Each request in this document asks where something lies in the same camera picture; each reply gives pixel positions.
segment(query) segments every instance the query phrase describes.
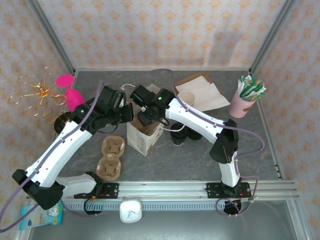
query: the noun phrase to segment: gold wire ornament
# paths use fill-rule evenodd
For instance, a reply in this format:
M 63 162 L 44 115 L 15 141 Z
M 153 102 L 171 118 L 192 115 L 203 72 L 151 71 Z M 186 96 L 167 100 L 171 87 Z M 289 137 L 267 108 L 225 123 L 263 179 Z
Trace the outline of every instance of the gold wire ornament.
M 51 86 L 46 84 L 46 78 L 47 76 L 51 75 L 54 72 L 54 69 L 52 67 L 46 66 L 42 69 L 43 73 L 43 80 L 42 82 L 33 85 L 31 82 L 29 82 L 30 77 L 28 75 L 21 75 L 18 77 L 16 82 L 20 86 L 27 85 L 31 87 L 30 92 L 27 94 L 21 93 L 21 94 L 14 94 L 8 98 L 8 104 L 14 106 L 21 102 L 23 98 L 29 98 L 29 97 L 36 97 L 34 103 L 32 103 L 28 109 L 26 110 L 26 114 L 29 117 L 35 117 L 38 116 L 41 112 L 43 112 L 42 117 L 46 118 L 49 116 L 49 119 L 47 123 L 50 125 L 52 124 L 57 118 L 59 118 L 59 115 L 53 118 L 53 110 L 49 109 L 48 106 L 48 100 L 52 99 L 53 103 L 61 106 L 66 103 L 66 96 L 63 94 L 57 94 L 55 90 L 52 90 L 54 86 L 56 86 L 56 83 L 52 84 Z

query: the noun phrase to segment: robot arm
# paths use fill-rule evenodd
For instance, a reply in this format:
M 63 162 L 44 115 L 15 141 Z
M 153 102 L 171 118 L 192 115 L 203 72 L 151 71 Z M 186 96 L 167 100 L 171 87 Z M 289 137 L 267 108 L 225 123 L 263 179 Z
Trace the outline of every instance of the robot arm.
M 174 94 L 166 89 L 161 89 L 156 95 L 139 85 L 135 88 L 130 98 L 142 108 L 142 111 L 137 115 L 142 125 L 147 126 L 167 117 L 185 124 L 208 139 L 213 144 L 209 155 L 219 163 L 221 170 L 222 191 L 228 193 L 230 197 L 233 196 L 241 182 L 241 179 L 236 174 L 234 165 L 239 139 L 237 131 L 210 125 L 190 112 L 185 111 L 174 97 Z M 69 117 L 70 121 L 65 124 L 60 135 L 34 164 L 25 171 L 22 169 L 15 171 L 12 178 L 18 184 L 22 184 L 34 172 L 39 162 L 58 140 L 73 130 L 84 119 L 92 102 L 93 99 L 90 99 L 76 107 Z M 45 210 L 54 206 L 61 198 L 99 191 L 99 185 L 102 184 L 102 181 L 93 172 L 73 177 L 58 177 L 58 174 L 77 149 L 91 138 L 97 130 L 103 128 L 106 124 L 117 125 L 133 120 L 132 105 L 125 103 L 126 95 L 124 91 L 119 88 L 105 86 L 93 112 L 84 125 L 52 152 L 37 174 L 23 187 L 23 190 Z M 236 126 L 236 123 L 232 120 L 224 122 L 194 108 L 192 110 L 218 124 Z

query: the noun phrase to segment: blue packet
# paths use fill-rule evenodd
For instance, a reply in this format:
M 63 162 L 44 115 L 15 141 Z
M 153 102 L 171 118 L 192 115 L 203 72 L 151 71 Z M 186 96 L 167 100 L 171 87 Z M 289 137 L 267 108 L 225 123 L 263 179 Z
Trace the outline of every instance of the blue packet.
M 21 217 L 25 215 L 33 206 L 22 206 Z M 52 208 L 43 210 L 40 206 L 33 210 L 19 224 L 19 230 L 26 230 L 33 227 L 44 225 L 60 225 L 62 218 L 63 206 L 58 202 Z

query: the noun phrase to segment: white clock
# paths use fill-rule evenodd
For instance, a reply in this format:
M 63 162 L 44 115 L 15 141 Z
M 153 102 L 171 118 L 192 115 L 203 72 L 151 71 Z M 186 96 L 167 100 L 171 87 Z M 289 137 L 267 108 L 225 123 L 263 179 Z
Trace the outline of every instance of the white clock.
M 125 224 L 138 222 L 142 217 L 142 205 L 136 199 L 124 200 L 120 204 L 120 219 Z

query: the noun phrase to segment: patterned wallpaper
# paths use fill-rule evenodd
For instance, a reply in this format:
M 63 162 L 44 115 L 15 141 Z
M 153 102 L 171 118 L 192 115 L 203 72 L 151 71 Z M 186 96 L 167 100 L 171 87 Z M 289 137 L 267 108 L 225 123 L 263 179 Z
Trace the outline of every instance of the patterned wallpaper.
M 314 239 L 320 236 L 320 4 L 298 0 L 257 76 L 287 179 L 298 180 Z
M 74 68 L 249 68 L 285 0 L 39 0 Z
M 12 174 L 25 169 L 51 144 L 54 136 L 52 125 L 42 117 L 28 117 L 30 101 L 26 98 L 11 106 L 7 99 L 19 89 L 16 79 L 29 75 L 37 84 L 43 78 L 42 68 L 53 66 L 55 72 L 48 83 L 66 74 L 59 57 L 42 31 L 41 26 L 27 5 L 26 0 L 2 0 L 0 4 L 0 208 L 17 188 Z M 6 210 L 1 228 L 7 227 L 20 216 L 26 194 L 20 192 Z M 13 239 L 15 228 L 2 233 L 0 239 Z

